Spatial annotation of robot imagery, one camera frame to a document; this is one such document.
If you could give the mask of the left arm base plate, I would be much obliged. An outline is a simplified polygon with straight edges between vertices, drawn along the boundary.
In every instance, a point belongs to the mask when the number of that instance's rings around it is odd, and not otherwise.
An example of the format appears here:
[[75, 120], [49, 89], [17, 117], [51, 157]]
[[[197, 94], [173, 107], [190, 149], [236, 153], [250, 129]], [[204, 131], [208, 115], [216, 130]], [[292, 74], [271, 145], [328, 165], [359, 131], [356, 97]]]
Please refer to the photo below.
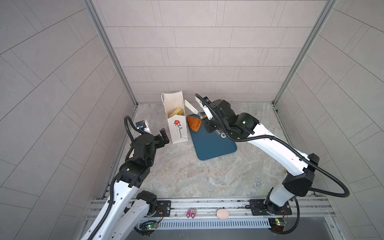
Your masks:
[[171, 214], [171, 201], [157, 201], [156, 211], [153, 215], [151, 215], [152, 218], [162, 218], [162, 217], [169, 217]]

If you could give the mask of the red-brown triangular bread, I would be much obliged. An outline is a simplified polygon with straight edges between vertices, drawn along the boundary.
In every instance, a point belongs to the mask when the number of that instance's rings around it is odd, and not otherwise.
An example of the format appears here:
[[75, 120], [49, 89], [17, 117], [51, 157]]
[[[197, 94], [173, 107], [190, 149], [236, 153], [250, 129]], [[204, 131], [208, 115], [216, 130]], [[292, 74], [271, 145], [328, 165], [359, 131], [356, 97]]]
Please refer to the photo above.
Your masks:
[[194, 116], [188, 116], [187, 121], [189, 124], [190, 129], [193, 132], [198, 132], [201, 125], [202, 125], [202, 120], [200, 118], [194, 117]]

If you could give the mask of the white paper gift bag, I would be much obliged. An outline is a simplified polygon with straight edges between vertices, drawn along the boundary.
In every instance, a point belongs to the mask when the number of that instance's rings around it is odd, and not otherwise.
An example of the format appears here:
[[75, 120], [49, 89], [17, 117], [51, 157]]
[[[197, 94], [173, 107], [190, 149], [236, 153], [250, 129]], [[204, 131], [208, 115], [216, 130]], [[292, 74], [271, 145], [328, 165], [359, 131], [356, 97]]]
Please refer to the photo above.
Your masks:
[[[178, 144], [188, 141], [188, 128], [185, 111], [185, 103], [183, 92], [179, 91], [176, 93], [161, 95], [162, 102], [165, 108], [166, 120], [170, 130], [171, 140], [173, 144]], [[169, 114], [175, 109], [181, 108], [184, 110], [183, 116], [175, 115], [172, 118], [168, 118]]]

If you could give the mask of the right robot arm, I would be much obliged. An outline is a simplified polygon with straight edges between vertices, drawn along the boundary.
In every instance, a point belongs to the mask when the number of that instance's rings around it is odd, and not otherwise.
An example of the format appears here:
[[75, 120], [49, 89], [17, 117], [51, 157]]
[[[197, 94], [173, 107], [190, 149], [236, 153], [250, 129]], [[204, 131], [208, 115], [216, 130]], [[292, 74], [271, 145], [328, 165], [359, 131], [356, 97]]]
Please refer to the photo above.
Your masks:
[[306, 155], [292, 148], [273, 135], [258, 119], [248, 113], [235, 114], [225, 100], [211, 102], [208, 98], [196, 97], [196, 102], [205, 112], [203, 124], [207, 132], [221, 132], [234, 142], [247, 142], [263, 150], [278, 161], [286, 170], [283, 182], [272, 188], [264, 201], [264, 208], [271, 215], [278, 215], [288, 200], [304, 197], [315, 177], [319, 157]]

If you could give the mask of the striped bread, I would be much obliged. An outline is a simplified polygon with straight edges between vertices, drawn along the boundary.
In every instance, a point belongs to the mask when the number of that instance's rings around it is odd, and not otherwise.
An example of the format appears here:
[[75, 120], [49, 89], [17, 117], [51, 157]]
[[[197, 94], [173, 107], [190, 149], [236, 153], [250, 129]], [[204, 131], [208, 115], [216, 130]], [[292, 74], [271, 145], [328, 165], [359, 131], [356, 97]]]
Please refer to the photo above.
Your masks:
[[181, 108], [175, 108], [170, 114], [168, 118], [172, 118], [173, 116], [178, 115], [178, 116], [183, 116], [184, 115], [184, 110]]

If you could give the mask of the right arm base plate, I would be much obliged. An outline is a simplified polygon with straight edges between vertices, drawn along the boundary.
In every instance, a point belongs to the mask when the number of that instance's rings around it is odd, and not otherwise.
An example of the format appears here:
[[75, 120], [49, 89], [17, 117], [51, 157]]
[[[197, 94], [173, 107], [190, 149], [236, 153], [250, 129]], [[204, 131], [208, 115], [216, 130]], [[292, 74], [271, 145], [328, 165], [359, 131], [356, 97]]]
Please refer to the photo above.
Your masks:
[[292, 215], [292, 209], [288, 202], [282, 207], [272, 203], [265, 203], [265, 199], [251, 199], [249, 206], [253, 216], [283, 216]]

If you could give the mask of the white slotted tongs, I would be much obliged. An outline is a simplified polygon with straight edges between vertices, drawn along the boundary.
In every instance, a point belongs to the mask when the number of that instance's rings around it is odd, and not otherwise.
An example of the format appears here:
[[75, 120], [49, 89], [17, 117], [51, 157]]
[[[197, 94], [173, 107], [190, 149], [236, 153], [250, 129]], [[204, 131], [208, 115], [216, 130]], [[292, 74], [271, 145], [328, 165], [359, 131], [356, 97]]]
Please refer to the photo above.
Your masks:
[[[198, 115], [200, 117], [200, 119], [202, 120], [204, 118], [204, 116], [192, 105], [190, 104], [187, 100], [184, 100], [184, 103], [185, 103], [185, 106], [191, 111], [193, 112], [195, 115]], [[222, 138], [226, 138], [226, 135], [225, 133], [219, 131], [219, 130], [215, 130], [215, 132], [220, 135]]]

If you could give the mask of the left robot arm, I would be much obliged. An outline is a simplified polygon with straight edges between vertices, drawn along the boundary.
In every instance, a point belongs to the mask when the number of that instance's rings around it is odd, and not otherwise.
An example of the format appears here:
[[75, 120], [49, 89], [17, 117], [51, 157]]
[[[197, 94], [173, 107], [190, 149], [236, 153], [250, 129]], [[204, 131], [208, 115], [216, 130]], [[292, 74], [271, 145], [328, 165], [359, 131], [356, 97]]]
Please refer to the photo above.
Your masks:
[[132, 154], [113, 178], [110, 196], [82, 237], [84, 240], [125, 240], [145, 217], [156, 212], [157, 196], [139, 188], [150, 173], [157, 149], [170, 142], [166, 130], [157, 136], [146, 132], [134, 139]]

